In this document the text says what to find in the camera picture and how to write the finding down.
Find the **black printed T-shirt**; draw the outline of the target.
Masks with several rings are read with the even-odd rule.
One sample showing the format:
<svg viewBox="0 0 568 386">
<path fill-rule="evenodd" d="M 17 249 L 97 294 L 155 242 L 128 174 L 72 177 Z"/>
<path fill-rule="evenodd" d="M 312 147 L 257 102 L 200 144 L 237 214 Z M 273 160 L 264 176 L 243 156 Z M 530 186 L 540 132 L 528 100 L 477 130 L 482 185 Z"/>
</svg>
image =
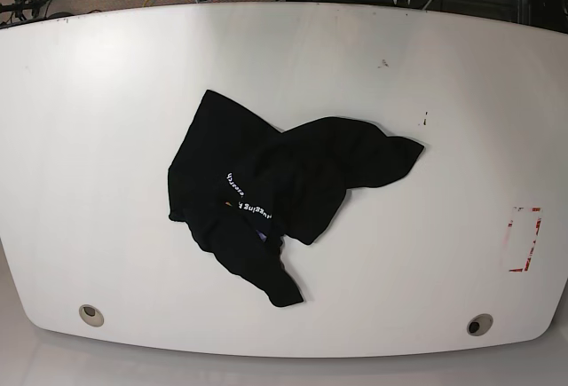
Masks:
<svg viewBox="0 0 568 386">
<path fill-rule="evenodd" d="M 304 298 L 281 262 L 283 238 L 312 244 L 349 190 L 399 181 L 422 152 L 417 141 L 348 118 L 280 131 L 206 91 L 168 170 L 169 218 L 272 305 L 289 307 Z"/>
</svg>

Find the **red tape rectangle marking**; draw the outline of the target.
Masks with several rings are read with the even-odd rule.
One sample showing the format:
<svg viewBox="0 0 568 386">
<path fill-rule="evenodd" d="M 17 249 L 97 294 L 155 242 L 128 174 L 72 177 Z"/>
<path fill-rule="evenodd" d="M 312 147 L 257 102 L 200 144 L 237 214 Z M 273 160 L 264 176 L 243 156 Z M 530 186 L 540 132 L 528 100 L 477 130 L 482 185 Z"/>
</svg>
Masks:
<svg viewBox="0 0 568 386">
<path fill-rule="evenodd" d="M 508 222 L 503 263 L 507 272 L 529 269 L 540 232 L 540 207 L 514 207 Z"/>
</svg>

